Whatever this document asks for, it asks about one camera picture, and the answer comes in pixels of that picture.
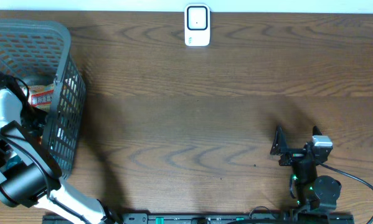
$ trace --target white background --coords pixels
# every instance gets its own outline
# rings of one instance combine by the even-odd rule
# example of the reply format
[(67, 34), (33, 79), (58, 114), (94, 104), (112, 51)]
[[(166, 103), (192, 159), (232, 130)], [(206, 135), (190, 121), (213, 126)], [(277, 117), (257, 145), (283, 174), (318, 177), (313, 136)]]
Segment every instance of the white background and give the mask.
[(190, 3), (212, 12), (373, 13), (373, 0), (0, 0), (0, 9), (182, 12)]

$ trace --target wood grain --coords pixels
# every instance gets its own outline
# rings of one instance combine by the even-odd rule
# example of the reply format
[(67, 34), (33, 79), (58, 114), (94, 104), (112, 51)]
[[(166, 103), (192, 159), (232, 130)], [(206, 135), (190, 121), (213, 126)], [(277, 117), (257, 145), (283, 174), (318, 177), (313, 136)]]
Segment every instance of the wood grain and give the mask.
[[(373, 184), (373, 15), (212, 14), (208, 47), (186, 47), (183, 14), (0, 11), (55, 20), (88, 87), (69, 182), (117, 211), (249, 212), (295, 205), (291, 169), (269, 155), (276, 124), (302, 146), (331, 137), (328, 164)], [(347, 177), (337, 211), (356, 223), (373, 193)], [(7, 208), (0, 223), (39, 223)]]

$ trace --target item in basket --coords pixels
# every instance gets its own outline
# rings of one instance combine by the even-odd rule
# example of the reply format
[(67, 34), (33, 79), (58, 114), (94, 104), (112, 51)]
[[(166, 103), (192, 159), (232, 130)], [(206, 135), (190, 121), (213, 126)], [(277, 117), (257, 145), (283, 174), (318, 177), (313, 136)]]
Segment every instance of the item in basket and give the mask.
[[(28, 101), (30, 105), (38, 109), (44, 110), (46, 112), (49, 112), (50, 104), (52, 102), (52, 94), (54, 93), (54, 84), (50, 84), (47, 86), (29, 86), (29, 89), (30, 97)], [(22, 90), (25, 94), (27, 94), (26, 87), (22, 87)]]

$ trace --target white rectangular device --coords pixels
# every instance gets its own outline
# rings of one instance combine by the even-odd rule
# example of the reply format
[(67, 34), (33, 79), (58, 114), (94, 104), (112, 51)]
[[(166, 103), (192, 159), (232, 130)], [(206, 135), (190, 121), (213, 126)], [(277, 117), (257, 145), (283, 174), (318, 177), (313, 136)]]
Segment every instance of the white rectangular device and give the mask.
[(210, 8), (205, 4), (189, 4), (185, 8), (185, 44), (207, 46), (210, 43)]

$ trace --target gray plastic basket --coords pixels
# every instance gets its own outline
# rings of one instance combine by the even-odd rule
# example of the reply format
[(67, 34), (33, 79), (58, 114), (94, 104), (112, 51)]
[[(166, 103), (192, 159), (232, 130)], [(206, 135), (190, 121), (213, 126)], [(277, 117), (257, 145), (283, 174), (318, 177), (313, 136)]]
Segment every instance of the gray plastic basket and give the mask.
[(70, 33), (51, 21), (0, 19), (0, 72), (28, 85), (54, 83), (42, 146), (69, 177), (80, 128), (85, 84), (70, 55)]

